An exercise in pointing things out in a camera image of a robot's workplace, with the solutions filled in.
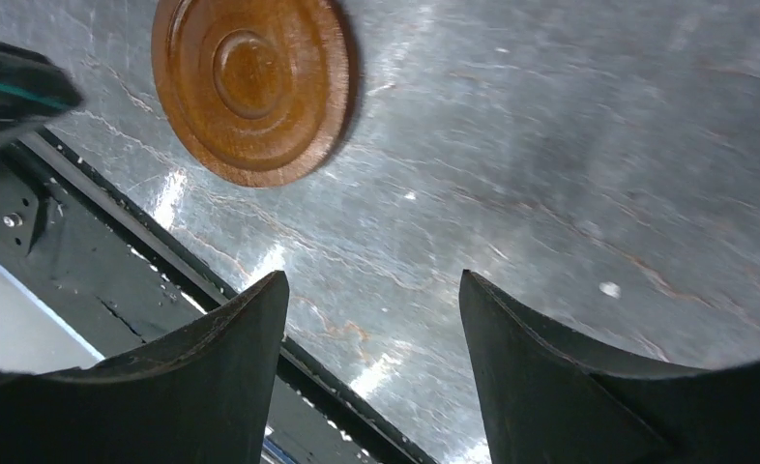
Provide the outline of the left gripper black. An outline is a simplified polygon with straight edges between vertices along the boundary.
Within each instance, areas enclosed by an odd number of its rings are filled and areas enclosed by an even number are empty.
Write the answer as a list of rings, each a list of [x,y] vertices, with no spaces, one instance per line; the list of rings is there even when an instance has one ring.
[[[68,74],[47,57],[0,42],[0,149],[83,104]]]

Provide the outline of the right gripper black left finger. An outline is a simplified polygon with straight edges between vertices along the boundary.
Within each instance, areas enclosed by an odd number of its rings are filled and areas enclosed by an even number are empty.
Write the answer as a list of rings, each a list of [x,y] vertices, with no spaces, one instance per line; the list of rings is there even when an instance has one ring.
[[[0,463],[255,463],[289,299],[272,272],[88,369],[0,371]]]

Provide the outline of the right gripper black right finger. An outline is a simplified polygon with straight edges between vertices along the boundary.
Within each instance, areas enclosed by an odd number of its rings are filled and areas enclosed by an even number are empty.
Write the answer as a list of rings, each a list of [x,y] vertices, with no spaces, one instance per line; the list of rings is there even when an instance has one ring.
[[[760,360],[702,369],[608,345],[465,271],[458,303],[496,463],[760,463]]]

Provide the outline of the brown round coaster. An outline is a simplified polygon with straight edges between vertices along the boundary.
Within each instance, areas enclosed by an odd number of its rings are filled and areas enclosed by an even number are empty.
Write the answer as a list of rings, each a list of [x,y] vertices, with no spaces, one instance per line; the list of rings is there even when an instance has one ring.
[[[321,167],[355,111],[360,60],[337,1],[161,1],[151,61],[178,139],[243,187]]]

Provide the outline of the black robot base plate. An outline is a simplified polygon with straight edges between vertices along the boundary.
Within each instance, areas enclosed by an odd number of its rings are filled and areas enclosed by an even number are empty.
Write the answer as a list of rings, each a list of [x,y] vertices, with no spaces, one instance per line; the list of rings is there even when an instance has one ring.
[[[236,293],[41,133],[0,149],[0,265],[95,351],[96,364],[246,291]],[[427,461],[283,334],[255,463]]]

